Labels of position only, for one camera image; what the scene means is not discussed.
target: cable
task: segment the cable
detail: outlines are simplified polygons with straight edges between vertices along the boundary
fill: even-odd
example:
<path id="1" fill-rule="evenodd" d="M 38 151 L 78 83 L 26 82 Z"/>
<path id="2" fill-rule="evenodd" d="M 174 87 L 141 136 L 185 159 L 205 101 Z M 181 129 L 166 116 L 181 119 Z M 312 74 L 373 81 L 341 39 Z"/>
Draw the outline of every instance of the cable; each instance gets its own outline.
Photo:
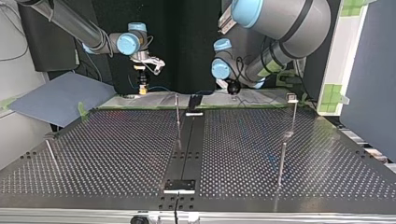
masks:
<path id="1" fill-rule="evenodd" d="M 18 26 L 14 23 L 14 21 L 8 16 L 8 14 L 7 14 L 1 7 L 7 7 L 7 8 L 9 8 L 9 9 L 11 10 L 11 12 L 13 12 L 13 13 L 15 14 L 15 16 L 21 21 L 21 17 L 20 17 L 20 15 L 18 14 L 18 12 L 17 12 L 13 7 L 9 6 L 8 4 L 3 3 L 3 2 L 0 2 L 0 3 L 2 3 L 2 4 L 0 5 L 0 9 L 1 9 L 1 11 L 3 12 L 3 14 L 6 16 L 7 20 L 12 24 L 12 26 L 14 26 L 14 28 L 15 28 L 22 36 L 25 36 L 25 34 L 23 33 L 23 31 L 21 31 L 21 30 L 18 28 Z M 22 54 L 20 54 L 20 55 L 18 55 L 18 56 L 15 56 L 15 57 L 7 58 L 7 59 L 0 59 L 0 63 L 2 63 L 2 62 L 9 62 L 9 61 L 13 61 L 13 60 L 19 59 L 19 58 L 25 56 L 25 55 L 27 54 L 28 51 L 29 51 L 29 45 L 27 44 L 27 41 L 26 41 L 26 48 L 25 48 L 25 50 L 23 51 Z"/>
<path id="2" fill-rule="evenodd" d="M 270 75 L 272 75 L 274 72 L 272 72 L 271 70 L 268 69 L 267 64 L 264 62 L 264 52 L 266 50 L 265 48 L 265 43 L 267 42 L 268 37 L 265 36 L 264 40 L 262 41 L 262 52 L 260 53 L 260 58 L 262 60 L 262 66 L 264 67 L 265 71 L 267 71 L 267 73 L 269 73 Z"/>
<path id="3" fill-rule="evenodd" d="M 175 211 L 174 211 L 174 214 L 175 214 L 175 224 L 178 224 L 177 206 L 178 206 L 178 197 L 179 197 L 179 195 L 180 195 L 180 194 L 177 195 L 176 204 L 175 204 Z"/>
<path id="4" fill-rule="evenodd" d="M 154 35 L 149 35 L 148 36 L 148 43 L 147 43 L 147 47 L 152 43 L 152 41 L 154 41 Z"/>
<path id="5" fill-rule="evenodd" d="M 92 63 L 93 67 L 95 68 L 95 70 L 96 70 L 96 72 L 97 72 L 97 74 L 98 74 L 98 76 L 99 76 L 99 81 L 103 82 L 103 77 L 102 77 L 102 74 L 101 74 L 100 71 L 99 71 L 99 68 L 98 68 L 98 67 L 96 66 L 96 64 L 93 62 L 93 60 L 91 59 L 91 57 L 90 57 L 90 55 L 87 53 L 87 51 L 84 50 L 84 52 L 85 52 L 85 54 L 87 55 L 87 57 L 88 57 L 88 59 L 90 60 L 90 62 Z"/>
<path id="6" fill-rule="evenodd" d="M 135 87 L 134 84 L 132 84 L 131 75 L 128 75 L 128 81 L 129 81 L 129 84 L 131 85 L 132 89 L 134 89 L 134 90 L 138 90 L 139 89 L 139 88 Z"/>
<path id="7" fill-rule="evenodd" d="M 145 65 L 145 67 L 147 67 L 147 69 L 148 69 L 152 74 L 155 74 L 154 70 L 152 70 L 146 63 L 143 63 L 142 61 L 140 61 L 140 60 L 134 58 L 133 56 L 131 56 L 131 58 L 132 58 L 132 60 L 133 60 L 134 62 L 142 63 L 143 65 Z"/>
<path id="8" fill-rule="evenodd" d="M 155 87 L 148 88 L 149 91 L 157 90 L 157 89 L 170 91 L 169 89 L 167 89 L 166 87 L 163 87 L 163 86 L 155 86 Z"/>
<path id="9" fill-rule="evenodd" d="M 309 92 L 308 92 L 308 90 L 307 90 L 307 88 L 306 88 L 306 86 L 304 84 L 303 77 L 301 76 L 301 73 L 300 73 L 300 65 L 298 64 L 297 60 L 295 60 L 295 66 L 296 66 L 296 70 L 297 70 L 297 76 L 300 78 L 301 83 L 303 84 L 303 88 L 304 88 L 305 93 L 308 95 L 309 99 L 314 99 L 314 98 L 311 97 L 311 95 L 309 94 Z M 317 105 L 315 105 L 313 102 L 312 102 L 312 105 L 314 106 L 314 108 L 316 110 L 318 110 L 318 106 Z"/>

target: metal plate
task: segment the metal plate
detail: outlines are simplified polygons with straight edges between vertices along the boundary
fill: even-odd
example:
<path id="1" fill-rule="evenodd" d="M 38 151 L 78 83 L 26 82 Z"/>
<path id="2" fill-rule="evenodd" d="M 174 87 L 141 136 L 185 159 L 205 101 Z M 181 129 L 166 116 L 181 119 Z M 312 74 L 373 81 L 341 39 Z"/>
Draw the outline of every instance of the metal plate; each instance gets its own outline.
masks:
<path id="1" fill-rule="evenodd" d="M 190 151 L 202 153 L 201 170 L 191 161 L 184 176 L 199 178 L 196 210 L 396 214 L 396 175 L 312 110 L 299 109 L 294 126 L 291 108 L 210 110 L 192 136 L 204 139 Z"/>
<path id="2" fill-rule="evenodd" d="M 157 209 L 177 134 L 172 110 L 94 112 L 52 143 L 56 161 L 44 148 L 2 171 L 0 205 Z"/>
<path id="3" fill-rule="evenodd" d="M 0 172 L 0 207 L 173 210 L 166 179 L 196 180 L 185 212 L 396 213 L 395 174 L 310 109 L 97 111 Z M 277 187 L 287 142 L 283 186 Z"/>

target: gray panel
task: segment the gray panel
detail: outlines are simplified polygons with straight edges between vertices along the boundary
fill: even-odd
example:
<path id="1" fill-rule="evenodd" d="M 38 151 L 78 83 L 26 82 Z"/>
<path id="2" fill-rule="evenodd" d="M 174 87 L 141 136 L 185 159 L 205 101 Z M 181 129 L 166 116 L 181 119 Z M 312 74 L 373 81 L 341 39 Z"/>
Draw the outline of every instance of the gray panel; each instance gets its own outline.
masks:
<path id="1" fill-rule="evenodd" d="M 57 161 L 41 147 L 3 170 L 0 206 L 158 209 L 176 140 L 175 111 L 97 111 L 53 143 Z"/>
<path id="2" fill-rule="evenodd" d="M 370 4 L 361 34 L 341 121 L 396 161 L 396 1 Z"/>
<path id="3" fill-rule="evenodd" d="M 184 178 L 198 178 L 194 209 L 216 212 L 394 214 L 396 175 L 365 154 L 324 118 L 299 109 L 212 110 Z M 282 188 L 280 150 L 288 142 Z M 197 169 L 200 161 L 201 171 Z"/>
<path id="4" fill-rule="evenodd" d="M 9 108 L 34 119 L 61 127 L 80 117 L 78 104 L 91 110 L 116 94 L 105 83 L 68 72 L 12 103 Z"/>

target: white panel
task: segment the white panel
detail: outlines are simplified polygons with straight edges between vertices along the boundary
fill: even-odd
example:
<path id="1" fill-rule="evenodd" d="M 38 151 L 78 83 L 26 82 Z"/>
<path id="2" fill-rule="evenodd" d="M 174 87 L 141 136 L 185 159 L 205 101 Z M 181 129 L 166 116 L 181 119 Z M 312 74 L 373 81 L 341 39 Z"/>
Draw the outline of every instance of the white panel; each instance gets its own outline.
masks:
<path id="1" fill-rule="evenodd" d="M 334 39 L 330 51 L 329 61 L 326 73 L 323 79 L 322 92 L 320 93 L 319 102 L 326 84 L 343 85 L 342 94 L 346 94 L 349 83 L 352 66 L 355 62 L 356 52 L 361 40 L 361 30 L 366 18 L 367 8 L 362 9 L 360 16 L 340 17 L 335 28 Z M 342 105 L 337 107 L 335 113 L 319 113 L 322 116 L 340 116 Z"/>
<path id="2" fill-rule="evenodd" d="M 12 113 L 1 118 L 0 170 L 26 151 L 38 146 L 43 142 L 44 135 L 49 132 L 48 123 L 24 115 Z"/>
<path id="3" fill-rule="evenodd" d="M 17 9 L 15 1 L 4 2 L 10 3 Z M 21 29 L 21 23 L 14 14 L 5 7 L 2 9 Z M 25 38 L 16 31 L 2 11 L 0 11 L 0 31 L 0 60 L 24 52 L 27 45 Z M 35 71 L 30 52 L 17 60 L 0 62 L 0 101 L 32 91 L 44 83 L 43 74 Z"/>
<path id="4" fill-rule="evenodd" d="M 17 9 L 15 1 L 4 2 Z M 17 17 L 9 9 L 2 9 L 21 29 Z M 18 56 L 25 48 L 25 38 L 0 11 L 0 60 Z M 35 71 L 29 52 L 17 60 L 0 62 L 0 101 L 27 93 L 44 83 L 43 74 Z M 44 134 L 50 132 L 50 126 L 45 122 L 10 113 L 12 111 L 0 109 L 0 169 L 37 146 L 43 141 Z"/>

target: metal post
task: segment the metal post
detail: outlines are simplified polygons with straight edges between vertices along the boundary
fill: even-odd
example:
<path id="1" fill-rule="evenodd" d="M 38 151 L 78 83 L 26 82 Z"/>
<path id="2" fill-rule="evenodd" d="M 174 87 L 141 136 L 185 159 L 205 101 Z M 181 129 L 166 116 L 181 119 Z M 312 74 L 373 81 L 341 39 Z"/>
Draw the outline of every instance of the metal post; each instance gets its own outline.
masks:
<path id="1" fill-rule="evenodd" d="M 175 106 L 176 106 L 176 113 L 177 113 L 177 127 L 180 129 L 180 113 L 178 107 L 178 95 L 175 94 Z"/>
<path id="2" fill-rule="evenodd" d="M 55 154 L 53 154 L 52 145 L 50 144 L 50 140 L 49 140 L 49 139 L 46 139 L 46 144 L 47 144 L 47 148 L 49 149 L 50 157 L 51 157 L 53 160 L 56 160 Z"/>
<path id="3" fill-rule="evenodd" d="M 281 151 L 281 155 L 280 155 L 279 176 L 278 176 L 278 180 L 277 180 L 277 185 L 279 187 L 282 186 L 282 175 L 283 175 L 283 167 L 285 165 L 286 147 L 287 146 L 288 146 L 287 143 L 283 143 L 282 151 Z"/>

